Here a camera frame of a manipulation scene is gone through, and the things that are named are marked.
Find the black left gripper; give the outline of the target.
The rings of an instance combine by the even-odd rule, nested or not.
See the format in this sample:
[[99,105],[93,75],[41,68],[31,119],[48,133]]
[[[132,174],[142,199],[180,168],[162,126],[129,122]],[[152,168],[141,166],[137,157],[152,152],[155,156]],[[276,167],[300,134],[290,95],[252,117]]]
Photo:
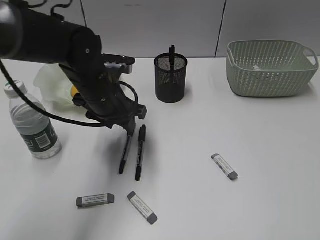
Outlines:
[[80,93],[77,93],[72,101],[77,107],[83,107],[87,110],[86,117],[88,119],[100,122],[109,129],[112,129],[113,125],[121,126],[128,136],[133,136],[137,126],[135,117],[144,120],[147,108],[141,104],[137,104],[135,108],[135,102],[124,95],[121,95],[120,99],[124,101],[125,105],[115,106],[111,101],[105,101],[106,104],[100,101],[98,106],[103,107],[103,113],[94,112]]

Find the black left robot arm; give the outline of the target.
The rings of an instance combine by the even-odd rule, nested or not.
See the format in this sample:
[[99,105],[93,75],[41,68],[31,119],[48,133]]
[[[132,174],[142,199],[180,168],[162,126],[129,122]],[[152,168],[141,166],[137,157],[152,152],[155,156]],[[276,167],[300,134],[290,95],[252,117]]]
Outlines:
[[77,89],[73,103],[86,109],[92,127],[118,125],[132,135],[136,118],[146,117],[147,108],[125,95],[120,79],[132,72],[136,60],[103,53],[100,36],[54,11],[47,15],[23,0],[2,1],[0,57],[59,65]]

